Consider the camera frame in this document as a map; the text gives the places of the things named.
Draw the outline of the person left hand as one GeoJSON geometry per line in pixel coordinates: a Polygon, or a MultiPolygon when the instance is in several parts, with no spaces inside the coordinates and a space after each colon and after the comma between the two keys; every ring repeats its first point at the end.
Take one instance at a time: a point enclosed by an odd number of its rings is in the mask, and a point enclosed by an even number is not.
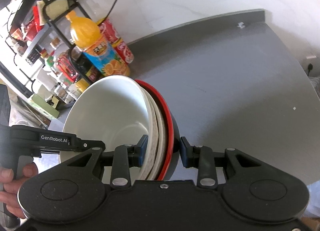
{"type": "Polygon", "coordinates": [[[25,215],[18,203],[17,193],[22,186],[22,184],[28,179],[36,176],[39,171],[34,162],[27,164],[23,170],[23,176],[15,180],[14,172],[12,169],[7,169],[1,167],[1,184],[3,184],[3,191],[1,191],[1,202],[3,202],[7,210],[19,217],[20,219],[25,219],[25,215]]]}

